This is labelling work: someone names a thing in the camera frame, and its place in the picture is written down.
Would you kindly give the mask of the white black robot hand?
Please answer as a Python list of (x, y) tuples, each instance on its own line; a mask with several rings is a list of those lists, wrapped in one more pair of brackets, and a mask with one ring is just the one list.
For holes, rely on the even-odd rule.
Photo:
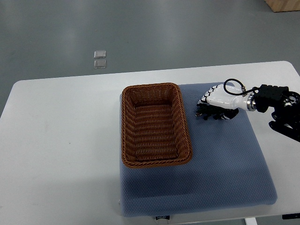
[(239, 109), (255, 111), (254, 92), (246, 91), (244, 85), (235, 87), (227, 84), (219, 84), (211, 87), (197, 102), (225, 109), (221, 120), (231, 120), (238, 115)]

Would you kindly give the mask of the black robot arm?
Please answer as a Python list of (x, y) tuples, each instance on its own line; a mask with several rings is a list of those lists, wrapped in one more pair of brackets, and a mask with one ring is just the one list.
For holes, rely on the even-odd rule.
[(269, 107), (273, 121), (270, 128), (296, 141), (300, 140), (300, 95), (288, 87), (261, 85), (253, 96), (254, 107), (265, 113)]

